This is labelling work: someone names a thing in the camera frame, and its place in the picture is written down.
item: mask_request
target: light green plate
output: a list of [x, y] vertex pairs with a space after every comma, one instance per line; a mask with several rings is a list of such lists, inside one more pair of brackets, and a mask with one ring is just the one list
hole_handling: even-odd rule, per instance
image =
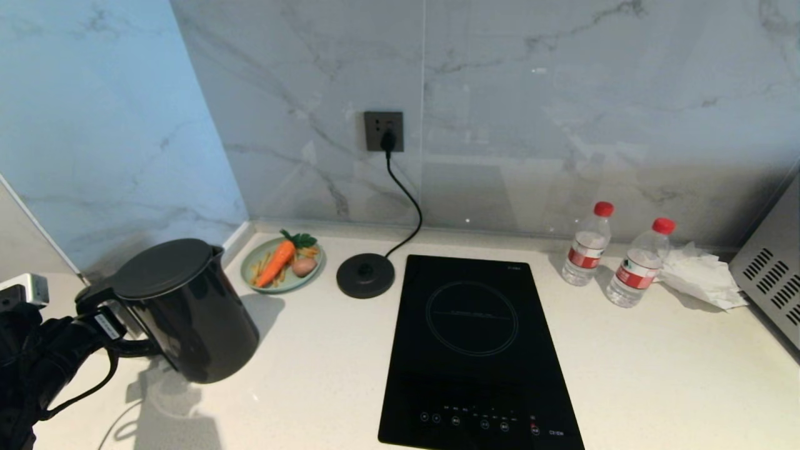
[[250, 288], [254, 291], [261, 292], [262, 294], [279, 294], [281, 292], [297, 289], [298, 287], [301, 287], [303, 284], [306, 284], [315, 278], [316, 275], [322, 270], [322, 266], [325, 265], [325, 251], [322, 249], [322, 246], [317, 243], [317, 247], [319, 247], [319, 253], [314, 257], [314, 259], [317, 260], [317, 267], [315, 267], [310, 274], [300, 278], [295, 275], [294, 272], [292, 272], [290, 267], [286, 269], [286, 278], [278, 285], [278, 287], [271, 287], [269, 284], [266, 287], [257, 287], [253, 284], [250, 284], [250, 280], [253, 279], [253, 276], [255, 275], [255, 272], [251, 266], [263, 259], [267, 252], [275, 253], [275, 249], [277, 249], [278, 245], [284, 240], [284, 238], [277, 238], [259, 245], [253, 251], [251, 251], [250, 254], [245, 258], [244, 262], [242, 262], [242, 279], [245, 283], [247, 283], [247, 286], [250, 286]]

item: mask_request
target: tissue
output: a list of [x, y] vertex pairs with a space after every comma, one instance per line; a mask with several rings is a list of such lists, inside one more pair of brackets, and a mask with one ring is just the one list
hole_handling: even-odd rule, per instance
[[664, 261], [658, 282], [722, 309], [746, 306], [728, 264], [688, 243]]

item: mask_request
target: black induction cooktop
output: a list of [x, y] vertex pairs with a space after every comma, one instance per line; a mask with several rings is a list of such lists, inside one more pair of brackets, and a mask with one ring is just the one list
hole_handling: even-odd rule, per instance
[[408, 257], [378, 439], [584, 449], [527, 264]]

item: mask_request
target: water bottle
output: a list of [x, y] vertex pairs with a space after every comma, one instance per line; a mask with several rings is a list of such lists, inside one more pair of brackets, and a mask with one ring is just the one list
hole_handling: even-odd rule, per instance
[[561, 269], [561, 276], [574, 286], [586, 286], [598, 270], [600, 257], [611, 241], [611, 228], [608, 218], [614, 213], [614, 205], [598, 202], [594, 214], [578, 225], [575, 240]]
[[620, 307], [634, 307], [639, 303], [670, 253], [669, 236], [674, 230], [675, 222], [659, 217], [653, 222], [652, 230], [634, 239], [606, 288], [609, 300]]

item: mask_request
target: black electric kettle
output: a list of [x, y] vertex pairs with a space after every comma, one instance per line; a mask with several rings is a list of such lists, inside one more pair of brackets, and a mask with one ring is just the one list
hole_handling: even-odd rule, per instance
[[200, 239], [151, 247], [79, 293], [78, 314], [116, 300], [149, 338], [117, 341], [120, 356], [163, 354], [189, 381], [222, 380], [258, 346], [258, 329], [222, 271], [223, 252]]

